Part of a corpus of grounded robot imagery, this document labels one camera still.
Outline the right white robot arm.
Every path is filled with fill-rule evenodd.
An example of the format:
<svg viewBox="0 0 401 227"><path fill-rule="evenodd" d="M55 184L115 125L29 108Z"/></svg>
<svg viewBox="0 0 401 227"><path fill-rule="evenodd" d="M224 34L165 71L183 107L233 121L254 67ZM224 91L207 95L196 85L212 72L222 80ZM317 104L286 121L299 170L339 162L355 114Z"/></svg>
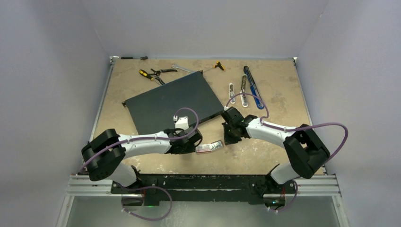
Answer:
<svg viewBox="0 0 401 227"><path fill-rule="evenodd" d="M224 119L225 144L257 139L285 150L288 162L279 164L266 175L265 185L270 192L278 192L286 182L298 177L310 179L330 157L329 150L309 125L276 125L255 115L244 117L234 107L225 107L221 116Z"/></svg>

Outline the red white staple box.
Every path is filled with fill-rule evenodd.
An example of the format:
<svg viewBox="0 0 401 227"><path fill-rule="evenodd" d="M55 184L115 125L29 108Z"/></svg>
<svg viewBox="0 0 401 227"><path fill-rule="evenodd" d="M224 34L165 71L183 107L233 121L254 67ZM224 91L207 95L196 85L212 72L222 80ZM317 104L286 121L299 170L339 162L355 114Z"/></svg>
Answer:
<svg viewBox="0 0 401 227"><path fill-rule="evenodd" d="M211 152L212 146L210 144L202 144L196 147L196 153Z"/></svg>

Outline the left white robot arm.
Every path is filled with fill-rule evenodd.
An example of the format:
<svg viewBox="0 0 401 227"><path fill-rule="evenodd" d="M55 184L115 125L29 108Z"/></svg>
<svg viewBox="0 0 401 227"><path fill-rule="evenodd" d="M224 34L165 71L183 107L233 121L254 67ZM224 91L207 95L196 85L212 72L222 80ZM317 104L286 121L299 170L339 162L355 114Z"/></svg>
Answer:
<svg viewBox="0 0 401 227"><path fill-rule="evenodd" d="M117 134L107 129L82 150L84 164L91 181L112 180L128 193L140 190L141 180L135 167L122 161L129 157L147 154L188 154L195 151L203 136L198 129L166 129L148 135Z"/></svg>

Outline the blue stapler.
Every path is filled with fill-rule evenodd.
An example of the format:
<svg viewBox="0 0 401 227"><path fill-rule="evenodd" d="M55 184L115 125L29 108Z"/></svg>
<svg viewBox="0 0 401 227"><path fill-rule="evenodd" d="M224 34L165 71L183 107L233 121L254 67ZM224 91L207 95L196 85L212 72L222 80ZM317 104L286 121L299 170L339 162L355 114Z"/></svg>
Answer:
<svg viewBox="0 0 401 227"><path fill-rule="evenodd" d="M263 109L264 108L264 104L262 103L262 98L261 98L261 96L259 94L259 91L257 89L255 80L254 80L254 78L253 78L253 76L251 74L251 71L250 71L249 67L248 66L244 66L243 70L244 70L245 75L248 78L249 83L250 83L251 93L255 96L254 100L255 100L255 103L257 105L257 108L258 109Z"/></svg>

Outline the white stapler part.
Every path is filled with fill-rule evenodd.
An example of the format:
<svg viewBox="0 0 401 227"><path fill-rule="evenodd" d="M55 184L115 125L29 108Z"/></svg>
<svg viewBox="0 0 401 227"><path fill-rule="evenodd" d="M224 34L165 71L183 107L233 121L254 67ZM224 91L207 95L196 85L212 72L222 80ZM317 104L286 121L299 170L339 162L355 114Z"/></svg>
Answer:
<svg viewBox="0 0 401 227"><path fill-rule="evenodd" d="M233 83L229 83L229 98L230 98L230 103L235 104L235 98L234 98L234 84Z"/></svg>

